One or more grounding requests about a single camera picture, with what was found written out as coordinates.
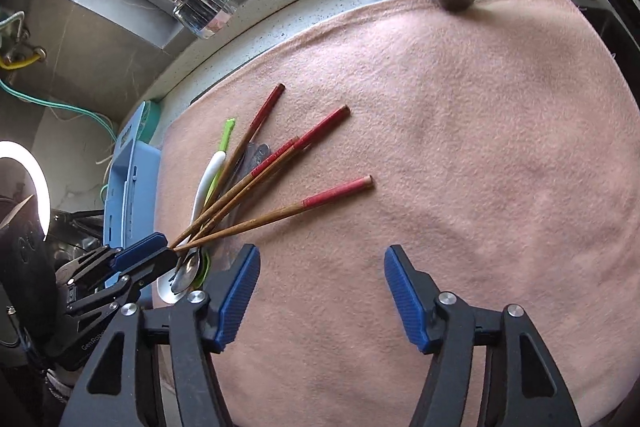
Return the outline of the wooden chopstick red tip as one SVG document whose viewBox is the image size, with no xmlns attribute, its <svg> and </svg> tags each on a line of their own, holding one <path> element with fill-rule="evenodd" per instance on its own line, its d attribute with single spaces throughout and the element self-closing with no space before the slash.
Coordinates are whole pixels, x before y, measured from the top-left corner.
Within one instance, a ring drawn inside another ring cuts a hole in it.
<svg viewBox="0 0 640 427">
<path fill-rule="evenodd" d="M 212 219 L 216 213 L 218 213 L 225 205 L 229 204 L 232 199 L 238 195 L 243 188 L 247 187 L 250 182 L 256 179 L 265 169 L 267 169 L 271 164 L 273 164 L 280 156 L 286 153 L 297 141 L 299 140 L 299 136 L 293 136 L 292 139 L 289 139 L 288 142 L 285 142 L 281 145 L 274 153 L 269 155 L 264 161 L 262 161 L 257 167 L 250 170 L 246 176 L 237 183 L 232 185 L 229 191 L 224 193 L 221 197 L 219 197 L 216 202 L 213 203 L 210 207 L 208 207 L 198 219 L 196 219 L 189 228 L 185 229 L 179 236 L 178 239 L 175 239 L 171 244 L 170 248 L 177 248 L 181 243 L 183 243 L 186 239 L 193 236 L 196 232 L 200 231 L 201 228 L 204 227 L 205 223 Z"/>
<path fill-rule="evenodd" d="M 350 109 L 347 105 L 342 105 L 332 112 L 330 115 L 323 118 L 314 127 L 308 130 L 304 135 L 299 137 L 299 140 L 282 156 L 280 156 L 273 164 L 265 169 L 256 179 L 254 179 L 247 187 L 232 199 L 229 204 L 225 205 L 216 215 L 205 223 L 204 227 L 200 231 L 196 232 L 190 237 L 190 241 L 193 239 L 200 239 L 205 236 L 207 232 L 213 231 L 218 223 L 228 215 L 228 213 L 236 206 L 239 206 L 244 199 L 247 198 L 250 191 L 257 188 L 259 184 L 266 182 L 270 176 L 276 174 L 283 169 L 289 162 L 291 162 L 304 150 L 320 141 L 325 135 L 331 132 L 334 128 L 339 126 L 350 115 Z"/>
<path fill-rule="evenodd" d="M 207 210 L 216 199 L 221 194 L 221 191 L 226 186 L 228 180 L 236 167 L 240 165 L 241 160 L 246 152 L 247 145 L 250 143 L 250 140 L 254 138 L 257 131 L 262 127 L 262 124 L 269 117 L 270 113 L 273 110 L 273 107 L 278 103 L 280 96 L 283 94 L 285 90 L 285 85 L 283 83 L 278 83 L 276 87 L 270 92 L 268 98 L 260 109 L 258 109 L 257 114 L 254 116 L 253 120 L 250 122 L 247 130 L 242 135 L 242 138 L 237 147 L 233 150 L 229 159 L 224 163 L 224 167 L 221 168 L 219 176 L 217 178 L 217 183 L 212 191 L 205 199 L 204 209 Z"/>
<path fill-rule="evenodd" d="M 266 225 L 271 225 L 271 223 L 300 215 L 301 213 L 304 213 L 311 209 L 333 204 L 334 202 L 338 202 L 345 197 L 370 190 L 370 188 L 372 187 L 374 187 L 374 179 L 373 176 L 370 176 L 370 174 L 368 174 L 363 178 L 350 181 L 342 185 L 337 185 L 336 187 L 329 188 L 329 190 L 309 196 L 301 200 L 300 202 L 296 202 L 295 204 L 272 210 L 263 216 L 243 221 L 238 225 L 232 225 L 232 227 L 222 229 L 213 234 L 205 235 L 200 239 L 193 239 L 193 241 L 190 241 L 182 246 L 174 247 L 174 251 L 187 251 L 190 248 L 200 247 L 205 245 L 206 243 L 216 241 L 216 239 L 225 239 L 226 237 L 239 235 L 261 227 L 265 227 Z"/>
</svg>

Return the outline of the metal spoon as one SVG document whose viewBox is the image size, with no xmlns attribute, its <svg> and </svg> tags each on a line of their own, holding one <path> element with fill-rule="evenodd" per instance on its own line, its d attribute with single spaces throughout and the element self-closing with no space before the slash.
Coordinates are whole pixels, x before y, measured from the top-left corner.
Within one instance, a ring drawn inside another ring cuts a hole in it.
<svg viewBox="0 0 640 427">
<path fill-rule="evenodd" d="M 175 294 L 181 294 L 186 291 L 195 281 L 200 271 L 201 254 L 198 249 L 192 249 L 186 254 L 186 259 L 176 270 L 171 280 L 170 289 Z"/>
</svg>

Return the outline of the blue plastic drainer basket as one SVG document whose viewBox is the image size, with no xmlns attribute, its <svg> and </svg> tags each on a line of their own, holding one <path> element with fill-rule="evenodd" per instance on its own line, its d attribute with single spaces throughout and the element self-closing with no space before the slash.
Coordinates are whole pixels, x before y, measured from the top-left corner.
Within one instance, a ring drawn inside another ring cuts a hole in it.
<svg viewBox="0 0 640 427">
<path fill-rule="evenodd" d="M 113 248 L 154 231 L 160 150 L 150 141 L 159 122 L 160 106 L 144 101 L 117 135 L 103 216 L 103 243 Z"/>
</svg>

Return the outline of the green plastic spoon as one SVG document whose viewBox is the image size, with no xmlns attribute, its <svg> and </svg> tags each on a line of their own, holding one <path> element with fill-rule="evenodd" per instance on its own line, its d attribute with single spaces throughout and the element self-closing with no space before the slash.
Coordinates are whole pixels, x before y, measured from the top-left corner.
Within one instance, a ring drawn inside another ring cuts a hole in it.
<svg viewBox="0 0 640 427">
<path fill-rule="evenodd" d="M 200 217 L 200 214 L 204 210 L 205 199 L 208 197 L 210 193 L 212 193 L 215 187 L 215 184 L 217 183 L 217 178 L 219 176 L 220 170 L 222 168 L 222 165 L 224 165 L 224 160 L 227 157 L 231 133 L 234 129 L 234 126 L 235 126 L 235 118 L 229 118 L 224 123 L 224 129 L 222 129 L 222 135 L 221 135 L 221 140 L 219 143 L 218 150 L 217 152 L 215 152 L 212 158 L 210 158 L 210 161 L 203 173 L 203 176 L 201 176 L 201 180 L 200 182 L 198 182 L 198 191 L 196 191 L 194 205 L 192 208 L 192 216 L 191 216 L 192 221 L 194 221 L 195 218 Z M 198 247 L 196 249 L 198 249 L 201 254 L 201 266 L 200 266 L 200 271 L 198 271 L 198 276 L 193 282 L 192 287 L 196 287 L 201 284 L 201 281 L 203 280 L 203 277 L 204 277 L 204 273 L 206 272 L 205 265 L 204 265 L 205 261 L 203 260 L 205 256 L 204 254 L 202 254 L 202 248 Z"/>
</svg>

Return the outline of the pink cloth mat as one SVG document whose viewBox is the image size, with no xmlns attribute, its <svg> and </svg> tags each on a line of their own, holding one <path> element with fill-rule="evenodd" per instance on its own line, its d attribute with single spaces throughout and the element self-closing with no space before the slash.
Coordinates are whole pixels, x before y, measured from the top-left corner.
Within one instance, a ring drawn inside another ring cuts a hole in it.
<svg viewBox="0 0 640 427">
<path fill-rule="evenodd" d="M 174 239 L 227 118 L 279 147 L 340 106 L 349 118 L 255 195 L 247 217 L 362 176 L 371 191 L 233 237 L 262 269 L 214 364 L 240 426 L 405 426 L 430 361 L 409 343 L 383 256 L 472 306 L 518 303 L 580 420 L 639 375 L 639 109 L 570 0 L 476 0 L 450 14 L 390 0 L 257 57 L 166 130 L 155 226 Z"/>
</svg>

